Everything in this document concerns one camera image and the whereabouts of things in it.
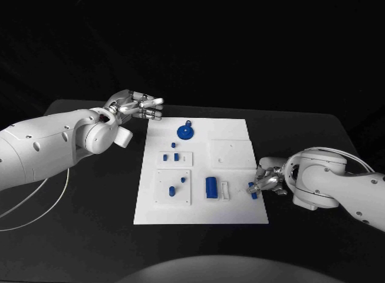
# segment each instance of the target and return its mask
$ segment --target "robotic hand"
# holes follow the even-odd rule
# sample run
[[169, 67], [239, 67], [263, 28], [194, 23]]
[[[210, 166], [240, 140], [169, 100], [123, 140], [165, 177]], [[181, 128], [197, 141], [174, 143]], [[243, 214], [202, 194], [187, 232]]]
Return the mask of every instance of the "robotic hand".
[[164, 99], [130, 90], [116, 93], [103, 108], [52, 114], [0, 131], [0, 190], [44, 180], [113, 142], [127, 147], [132, 117], [161, 120]]
[[[368, 172], [358, 175], [348, 173], [342, 155], [357, 160]], [[249, 193], [273, 190], [286, 195], [283, 181], [293, 192], [296, 205], [316, 210], [342, 204], [357, 220], [385, 231], [385, 175], [376, 173], [358, 157], [341, 150], [314, 147], [289, 160], [262, 158]]]

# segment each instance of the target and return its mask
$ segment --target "dark backdrop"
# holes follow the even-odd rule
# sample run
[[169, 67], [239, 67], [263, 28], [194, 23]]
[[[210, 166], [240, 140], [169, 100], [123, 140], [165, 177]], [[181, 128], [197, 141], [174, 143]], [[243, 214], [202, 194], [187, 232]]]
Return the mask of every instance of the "dark backdrop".
[[385, 173], [385, 5], [44, 2], [0, 6], [0, 129], [60, 98], [129, 88], [169, 104], [334, 114]]

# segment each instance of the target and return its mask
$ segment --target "tabletop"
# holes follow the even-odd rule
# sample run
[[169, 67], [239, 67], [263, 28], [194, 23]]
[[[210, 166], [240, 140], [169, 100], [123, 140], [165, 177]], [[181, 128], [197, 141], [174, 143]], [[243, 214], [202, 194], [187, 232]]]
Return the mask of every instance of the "tabletop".
[[[57, 100], [45, 115], [103, 105]], [[289, 157], [314, 146], [357, 154], [339, 119], [328, 114], [166, 105], [164, 115], [246, 119], [257, 161], [264, 156]], [[385, 233], [358, 222], [342, 207], [301, 208], [292, 193], [263, 193], [267, 225], [133, 225], [148, 124], [132, 119], [125, 124], [135, 134], [129, 147], [113, 144], [71, 168], [67, 193], [45, 217], [0, 232], [0, 280], [116, 282], [177, 258], [243, 255], [299, 265], [345, 282], [385, 282]], [[50, 179], [0, 220], [0, 229], [47, 211], [65, 176], [63, 172]], [[0, 213], [40, 184], [0, 192]]]

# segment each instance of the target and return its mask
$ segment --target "small blue part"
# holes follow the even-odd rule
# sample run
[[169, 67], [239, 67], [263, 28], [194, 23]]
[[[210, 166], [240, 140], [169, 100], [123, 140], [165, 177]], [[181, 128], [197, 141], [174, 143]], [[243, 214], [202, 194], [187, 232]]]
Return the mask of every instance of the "small blue part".
[[169, 196], [175, 196], [175, 187], [169, 187]]
[[217, 187], [217, 178], [207, 178], [207, 199], [218, 198], [218, 187]]
[[178, 128], [178, 137], [182, 140], [189, 140], [194, 137], [194, 129], [191, 127], [191, 121], [188, 120], [185, 123], [185, 126], [181, 126]]
[[257, 199], [259, 198], [259, 194], [257, 193], [251, 193], [251, 198]]

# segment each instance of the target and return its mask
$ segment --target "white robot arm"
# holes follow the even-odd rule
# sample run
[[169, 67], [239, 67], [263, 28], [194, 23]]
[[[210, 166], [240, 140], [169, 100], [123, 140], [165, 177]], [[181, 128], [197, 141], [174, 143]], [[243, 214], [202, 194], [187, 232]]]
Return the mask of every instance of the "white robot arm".
[[376, 173], [365, 163], [368, 173], [348, 173], [347, 159], [337, 153], [339, 151], [325, 149], [308, 149], [289, 160], [263, 158], [249, 193], [273, 190], [286, 195], [286, 181], [296, 205], [316, 210], [342, 204], [357, 220], [385, 231], [385, 175]]
[[113, 142], [127, 147], [133, 134], [120, 125], [132, 117], [161, 120], [162, 103], [162, 98], [123, 90], [103, 108], [11, 125], [0, 131], [0, 191], [55, 176]]

